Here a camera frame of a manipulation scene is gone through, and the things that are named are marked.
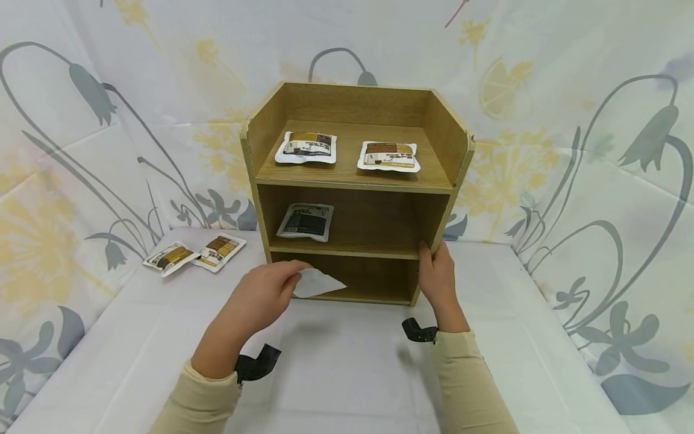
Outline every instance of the left hand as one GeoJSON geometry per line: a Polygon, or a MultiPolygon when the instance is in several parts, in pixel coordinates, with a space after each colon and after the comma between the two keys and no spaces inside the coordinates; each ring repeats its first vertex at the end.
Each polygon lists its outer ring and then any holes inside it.
{"type": "Polygon", "coordinates": [[[289,306],[299,271],[311,268],[306,262],[293,260],[260,265],[239,282],[215,321],[227,324],[248,340],[277,321],[289,306]]]}
{"type": "Polygon", "coordinates": [[[277,321],[289,306],[299,271],[311,268],[293,260],[260,265],[241,278],[224,307],[205,331],[191,359],[206,378],[226,378],[234,372],[248,339],[277,321]]]}

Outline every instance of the beige sleeve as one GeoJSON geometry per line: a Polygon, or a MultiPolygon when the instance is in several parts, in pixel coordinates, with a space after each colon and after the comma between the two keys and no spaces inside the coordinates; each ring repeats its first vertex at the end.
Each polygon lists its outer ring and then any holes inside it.
{"type": "Polygon", "coordinates": [[[517,434],[470,333],[437,333],[431,349],[449,434],[517,434]]]}
{"type": "Polygon", "coordinates": [[[221,434],[241,396],[237,378],[205,378],[188,360],[149,434],[221,434]]]}

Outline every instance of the wooden shelf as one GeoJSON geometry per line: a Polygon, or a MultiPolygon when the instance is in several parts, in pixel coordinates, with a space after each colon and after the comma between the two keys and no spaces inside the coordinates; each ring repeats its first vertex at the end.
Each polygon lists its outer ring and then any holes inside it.
{"type": "Polygon", "coordinates": [[[434,219],[440,220],[448,202],[444,194],[429,195],[431,200],[422,204],[417,200],[422,194],[277,185],[259,185],[258,194],[270,251],[411,260],[418,258],[419,242],[427,238],[418,216],[436,213],[434,219]],[[328,242],[276,235],[289,204],[295,202],[335,207],[328,242]]]}
{"type": "Polygon", "coordinates": [[[418,244],[436,251],[474,147],[436,91],[280,83],[241,143],[268,262],[301,259],[347,285],[315,298],[415,304],[418,244]],[[337,162],[276,163],[286,131],[336,135],[337,162]],[[366,140],[416,143],[420,172],[358,169],[366,140]],[[275,235],[294,202],[335,207],[327,242],[275,235]]]}
{"type": "Polygon", "coordinates": [[[409,305],[416,290],[418,262],[414,260],[343,258],[338,262],[330,256],[272,253],[273,261],[292,259],[308,262],[347,285],[312,299],[409,305]]]}
{"type": "Polygon", "coordinates": [[[450,194],[452,185],[443,171],[426,133],[421,127],[337,122],[288,120],[278,135],[267,159],[256,177],[259,184],[295,185],[298,187],[353,188],[400,192],[450,194]],[[280,164],[275,152],[286,131],[312,131],[337,136],[337,162],[333,165],[310,162],[302,165],[280,164]],[[416,174],[361,170],[359,153],[365,140],[417,143],[416,158],[422,170],[416,174]]]}

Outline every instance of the black clip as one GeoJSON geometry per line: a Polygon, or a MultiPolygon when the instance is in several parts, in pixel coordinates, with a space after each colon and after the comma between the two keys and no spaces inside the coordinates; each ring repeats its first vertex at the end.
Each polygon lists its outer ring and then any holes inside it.
{"type": "Polygon", "coordinates": [[[275,368],[277,359],[282,352],[276,348],[270,347],[268,344],[263,345],[258,358],[240,355],[236,362],[236,374],[239,378],[239,384],[242,381],[260,380],[267,374],[270,374],[275,368]]]}
{"type": "Polygon", "coordinates": [[[407,335],[407,339],[412,342],[433,342],[436,339],[439,328],[436,326],[421,328],[416,319],[407,318],[403,321],[403,330],[407,335]]]}

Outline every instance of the white tissue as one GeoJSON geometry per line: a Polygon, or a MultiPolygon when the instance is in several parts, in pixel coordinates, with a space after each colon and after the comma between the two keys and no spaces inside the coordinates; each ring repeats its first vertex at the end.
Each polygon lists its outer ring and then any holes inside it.
{"type": "Polygon", "coordinates": [[[301,280],[294,289],[294,295],[301,299],[325,294],[326,292],[341,290],[346,287],[344,283],[327,274],[321,273],[315,268],[303,269],[299,272],[301,280]]]}

